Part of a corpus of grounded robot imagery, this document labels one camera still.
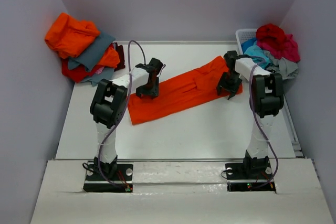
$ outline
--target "white plastic basket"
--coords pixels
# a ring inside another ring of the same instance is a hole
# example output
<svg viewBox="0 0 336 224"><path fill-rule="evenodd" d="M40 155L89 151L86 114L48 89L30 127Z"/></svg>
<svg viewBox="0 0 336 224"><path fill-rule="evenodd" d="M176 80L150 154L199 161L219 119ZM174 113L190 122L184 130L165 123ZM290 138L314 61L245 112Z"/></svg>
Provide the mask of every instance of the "white plastic basket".
<svg viewBox="0 0 336 224"><path fill-rule="evenodd" d="M256 37L257 29L240 29L236 31L236 38L239 48L239 54L243 54L243 50L241 49L241 44L249 39L253 39Z"/></svg>

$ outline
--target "cable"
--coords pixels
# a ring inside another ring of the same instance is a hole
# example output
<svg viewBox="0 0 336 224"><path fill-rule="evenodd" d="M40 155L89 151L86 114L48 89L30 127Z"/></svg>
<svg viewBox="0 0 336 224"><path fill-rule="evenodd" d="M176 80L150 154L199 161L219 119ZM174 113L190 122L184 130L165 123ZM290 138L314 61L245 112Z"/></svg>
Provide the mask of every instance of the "cable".
<svg viewBox="0 0 336 224"><path fill-rule="evenodd" d="M120 174L119 174L118 171L117 171L117 176L118 176L119 180L121 181L121 183L125 184L124 181L122 180L122 178L120 177Z"/></svg>
<svg viewBox="0 0 336 224"><path fill-rule="evenodd" d="M124 183L127 185L128 188L130 188L130 185L126 182L126 179L124 178L124 175L122 175L122 172L119 171L119 175L121 176L122 180L124 181Z"/></svg>
<svg viewBox="0 0 336 224"><path fill-rule="evenodd" d="M227 179L226 177L223 176L223 173L225 173L225 172L226 172L226 170L221 172L221 177L224 178L224 179Z"/></svg>
<svg viewBox="0 0 336 224"><path fill-rule="evenodd" d="M274 158L275 158L275 162L276 162L276 167L275 167L275 170L274 170L274 173L272 174L272 176L267 180L267 182L259 185L259 186L256 186L254 187L253 189L258 189L260 187L263 187L263 186L266 186L268 183L270 183L272 181L272 179L274 178L274 176L276 175L276 173L278 172L278 168L279 168L279 160L278 160L278 157L277 157L277 154L275 153L275 151L273 150L273 147L271 145L271 143L269 142L269 139L266 135L266 133L263 131L263 129L261 128L258 120L257 120L257 114L255 112L255 107L254 107L254 103L253 103L253 97L252 97L252 80L253 80L253 72L254 70L256 69L258 65L254 65L252 67L252 70L251 70L251 74L250 74L250 78L249 78L249 93L250 93L250 106L251 106L251 109L252 109L252 113L253 113L253 117L254 117L254 121L256 122L261 134L263 135L264 139L266 140L270 150L272 151L273 155L274 155Z"/></svg>
<svg viewBox="0 0 336 224"><path fill-rule="evenodd" d="M257 176L257 180L254 182L254 184L256 184L258 182L259 176Z"/></svg>
<svg viewBox="0 0 336 224"><path fill-rule="evenodd" d="M261 172L261 174L268 180L268 177L267 177L267 175L264 172Z"/></svg>
<svg viewBox="0 0 336 224"><path fill-rule="evenodd" d="M162 70L163 70L165 67L166 67L166 64L163 64L163 66L162 66L162 68L161 68L161 70L160 70L160 73L158 74L158 77L161 76Z"/></svg>
<svg viewBox="0 0 336 224"><path fill-rule="evenodd" d="M141 49L141 52L142 52L142 55L143 55L143 60L144 60L144 64L146 64L146 57L145 57L145 53L142 49L142 47L140 46L140 44L138 42L136 42L135 40L130 40L128 42L128 46L127 46L127 57L128 57L128 71L129 71L129 75L130 75L130 84L129 84L129 87L128 87L128 94L127 94L127 100L126 100L126 106L121 114L121 119L119 120L119 122L117 122L113 127L112 129L109 131L108 134L106 134L106 136L104 137L103 141L101 142L101 145L99 146L99 150L98 150L98 170L99 170L99 173L100 175L108 182L110 183L112 186L114 187L120 187L118 186L117 184L113 183L111 180L109 180L105 174L103 173L102 169L101 169L101 165L100 165L100 156L101 156L101 152L103 150L103 146L104 146L104 143L106 142L106 140L108 139L108 137L116 130L116 128L118 127L119 123L121 122L122 118L124 117L125 115L125 112L126 112L126 109L127 109L127 106L128 106L128 103L130 101L130 97L131 97L131 90L132 90L132 73L131 73L131 57L130 57L130 46L131 46L131 43L135 43L137 44L140 49Z"/></svg>
<svg viewBox="0 0 336 224"><path fill-rule="evenodd" d="M94 170L92 170L92 169L90 169L89 168L89 165L88 165L88 163L83 163L82 164L82 166L83 166L83 168L85 169L85 170L87 170L87 171L89 171L89 172L92 172L92 173L96 173Z"/></svg>

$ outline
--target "white platform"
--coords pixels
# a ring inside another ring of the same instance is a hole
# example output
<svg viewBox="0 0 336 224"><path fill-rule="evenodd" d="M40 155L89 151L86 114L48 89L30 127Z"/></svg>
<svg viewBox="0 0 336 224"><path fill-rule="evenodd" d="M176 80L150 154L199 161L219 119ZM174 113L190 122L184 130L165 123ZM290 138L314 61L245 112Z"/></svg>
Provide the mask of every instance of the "white platform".
<svg viewBox="0 0 336 224"><path fill-rule="evenodd" d="M276 194L228 193L224 162L134 163L134 193L86 193L81 163L48 162L32 224L333 223L309 159L280 160Z"/></svg>
<svg viewBox="0 0 336 224"><path fill-rule="evenodd" d="M147 61L160 59L166 68L160 81L200 67L236 45L143 45ZM131 47L131 63L142 62L137 46ZM117 78L126 73L115 73ZM56 159L92 159L97 150L96 127L89 113L96 89L76 84ZM226 159L243 158L250 141L253 116L248 104L248 85L229 101L220 98L164 118L132 126L129 113L117 129L119 159ZM295 157L293 136L286 113L277 116L271 143L282 158Z"/></svg>

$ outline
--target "light blue cloth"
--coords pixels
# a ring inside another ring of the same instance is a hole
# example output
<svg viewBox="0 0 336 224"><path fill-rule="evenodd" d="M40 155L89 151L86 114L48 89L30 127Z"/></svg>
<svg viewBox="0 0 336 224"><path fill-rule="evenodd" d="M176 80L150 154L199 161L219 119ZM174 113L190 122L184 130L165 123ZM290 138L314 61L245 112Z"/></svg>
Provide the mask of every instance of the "light blue cloth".
<svg viewBox="0 0 336 224"><path fill-rule="evenodd" d="M265 62L259 65L264 69L267 68L271 64L271 61L264 54L264 51L260 47L257 46L257 41L254 42L253 46L250 46L249 48L247 48L244 54L251 56L253 62L255 63L260 63L264 60Z"/></svg>
<svg viewBox="0 0 336 224"><path fill-rule="evenodd" d="M245 53L247 48L249 48L250 46L253 46L256 41L257 41L257 39L253 38L253 39L249 39L249 40L245 41L244 43L242 43L243 53Z"/></svg>
<svg viewBox="0 0 336 224"><path fill-rule="evenodd" d="M90 81L92 86L96 86L98 84L98 82L100 82L102 79L106 79L106 80L111 80L112 76L114 73L114 68L108 68L108 67L104 67L102 73L100 74L94 74L91 77L85 77L81 82L86 82L86 81Z"/></svg>
<svg viewBox="0 0 336 224"><path fill-rule="evenodd" d="M114 37L100 30L100 35L80 54L80 56L77 58L69 58L68 68L71 70L78 67L80 64L83 64L85 66L85 71L91 72L95 65L100 61L101 57L103 57L105 50L114 41Z"/></svg>

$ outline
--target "orange garment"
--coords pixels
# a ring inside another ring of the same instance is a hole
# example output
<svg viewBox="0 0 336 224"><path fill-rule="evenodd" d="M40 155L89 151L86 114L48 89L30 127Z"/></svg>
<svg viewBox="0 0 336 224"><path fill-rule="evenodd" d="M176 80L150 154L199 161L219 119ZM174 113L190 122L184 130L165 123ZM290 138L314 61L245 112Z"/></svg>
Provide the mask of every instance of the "orange garment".
<svg viewBox="0 0 336 224"><path fill-rule="evenodd" d="M117 51L113 47L113 43L105 50L103 57L97 63L97 65L116 68L120 59Z"/></svg>
<svg viewBox="0 0 336 224"><path fill-rule="evenodd" d="M189 109L200 104L229 95L224 91L217 95L216 87L228 71L223 57L218 56L208 64L183 73L159 84L159 96L139 98L131 95L128 109L132 124L145 123ZM243 91L240 85L237 93Z"/></svg>
<svg viewBox="0 0 336 224"><path fill-rule="evenodd" d="M45 42L62 59L78 57L100 34L91 21L78 21L61 13L49 29Z"/></svg>

